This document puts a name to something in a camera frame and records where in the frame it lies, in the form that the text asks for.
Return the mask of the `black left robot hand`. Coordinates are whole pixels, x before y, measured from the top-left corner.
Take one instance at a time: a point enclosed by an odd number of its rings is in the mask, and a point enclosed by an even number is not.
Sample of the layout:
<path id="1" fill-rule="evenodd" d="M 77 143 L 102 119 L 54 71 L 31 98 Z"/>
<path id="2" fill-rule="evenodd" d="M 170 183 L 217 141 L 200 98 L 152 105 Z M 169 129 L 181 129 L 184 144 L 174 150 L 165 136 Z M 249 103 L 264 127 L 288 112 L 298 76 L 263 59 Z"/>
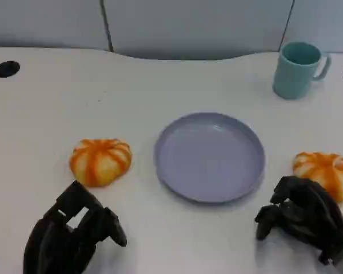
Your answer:
<path id="1" fill-rule="evenodd" d="M 25 246 L 23 272 L 83 273 L 97 243 L 108 237 L 127 245 L 118 216 L 74 181 L 35 224 Z"/>

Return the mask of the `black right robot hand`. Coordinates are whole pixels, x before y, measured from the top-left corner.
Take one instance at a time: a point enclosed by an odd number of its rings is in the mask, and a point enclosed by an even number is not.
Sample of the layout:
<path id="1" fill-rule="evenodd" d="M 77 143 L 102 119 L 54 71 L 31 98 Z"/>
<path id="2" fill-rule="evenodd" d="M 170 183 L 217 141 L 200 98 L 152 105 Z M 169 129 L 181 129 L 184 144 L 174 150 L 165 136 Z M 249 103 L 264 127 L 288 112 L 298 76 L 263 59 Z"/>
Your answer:
<path id="1" fill-rule="evenodd" d="M 343 262 L 343 215 L 337 202 L 317 182 L 296 176 L 280 179 L 254 221 L 256 239 L 279 228 L 296 240 L 321 251 L 323 265 Z"/>

